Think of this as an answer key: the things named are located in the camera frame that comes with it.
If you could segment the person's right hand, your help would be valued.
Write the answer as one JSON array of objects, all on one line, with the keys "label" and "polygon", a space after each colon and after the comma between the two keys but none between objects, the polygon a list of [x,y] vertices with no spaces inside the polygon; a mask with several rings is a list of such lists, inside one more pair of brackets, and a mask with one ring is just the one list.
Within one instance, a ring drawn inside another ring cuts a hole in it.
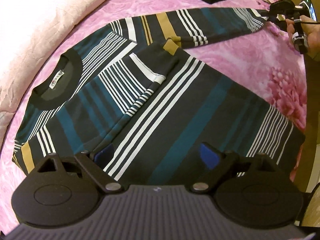
[{"label": "person's right hand", "polygon": [[[294,49],[292,37],[295,33],[295,23],[293,20],[287,18],[287,34],[289,37],[290,46]],[[308,41],[308,53],[312,59],[319,61],[319,24],[302,24],[304,33],[306,34]]]}]

